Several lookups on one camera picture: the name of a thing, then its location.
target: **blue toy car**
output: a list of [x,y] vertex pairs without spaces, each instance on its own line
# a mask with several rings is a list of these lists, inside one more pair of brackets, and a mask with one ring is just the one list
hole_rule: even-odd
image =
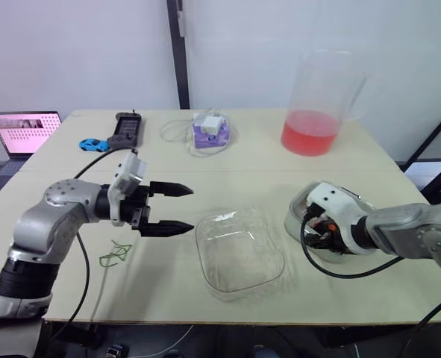
[[106,140],[89,138],[79,142],[79,148],[83,151],[108,151],[109,145]]

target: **white charger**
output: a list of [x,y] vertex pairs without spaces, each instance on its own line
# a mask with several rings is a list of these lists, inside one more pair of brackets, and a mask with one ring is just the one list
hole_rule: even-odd
[[195,126],[200,127],[202,133],[216,136],[220,132],[220,128],[224,123],[224,118],[222,116],[211,114],[201,116],[200,113],[195,113],[193,115],[193,121]]

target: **laptop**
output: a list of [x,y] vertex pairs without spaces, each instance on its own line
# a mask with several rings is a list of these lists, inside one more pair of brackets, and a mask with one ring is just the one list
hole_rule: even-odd
[[10,158],[0,176],[15,175],[60,125],[57,112],[0,112],[0,140]]

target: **black remote control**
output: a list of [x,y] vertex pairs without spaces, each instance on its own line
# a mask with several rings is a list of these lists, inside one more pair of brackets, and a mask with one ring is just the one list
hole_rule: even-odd
[[137,146],[137,137],[139,136],[140,123],[142,117],[139,113],[117,113],[117,125],[114,135],[107,138],[107,144],[110,149],[118,147]]

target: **white wall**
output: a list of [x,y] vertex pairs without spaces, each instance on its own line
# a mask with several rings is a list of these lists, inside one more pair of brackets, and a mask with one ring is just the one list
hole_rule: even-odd
[[364,55],[357,112],[393,159],[406,160],[441,120],[441,0],[184,0],[184,9],[192,107],[287,107],[301,53],[326,46]]
[[133,107],[178,108],[165,1],[0,1],[0,110]]

